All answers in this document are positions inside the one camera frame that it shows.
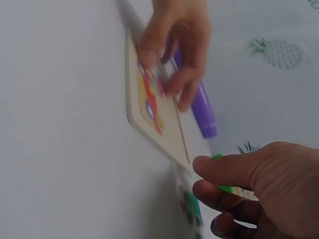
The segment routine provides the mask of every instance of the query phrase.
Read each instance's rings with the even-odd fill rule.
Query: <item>hand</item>
[[[154,14],[138,46],[138,56],[145,67],[160,59],[167,37],[169,44],[162,58],[168,61],[178,46],[183,63],[165,86],[166,95],[177,95],[182,90],[179,110],[191,105],[204,75],[211,36],[206,0],[153,0]]]
[[[224,239],[319,238],[319,150],[276,142],[244,155],[219,159],[198,157],[194,170],[204,180],[193,192],[204,204],[222,212],[212,222]],[[215,185],[255,192],[251,201]],[[234,220],[257,225],[249,229]]]

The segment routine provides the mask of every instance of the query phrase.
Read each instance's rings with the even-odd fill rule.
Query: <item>cartoon car picture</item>
[[[145,109],[149,118],[154,123],[156,131],[162,135],[164,128],[164,122],[159,116],[158,105],[156,96],[163,97],[164,90],[162,84],[157,76],[155,76],[151,70],[145,70],[143,66],[138,62],[138,67],[143,78],[143,84],[145,89]]]

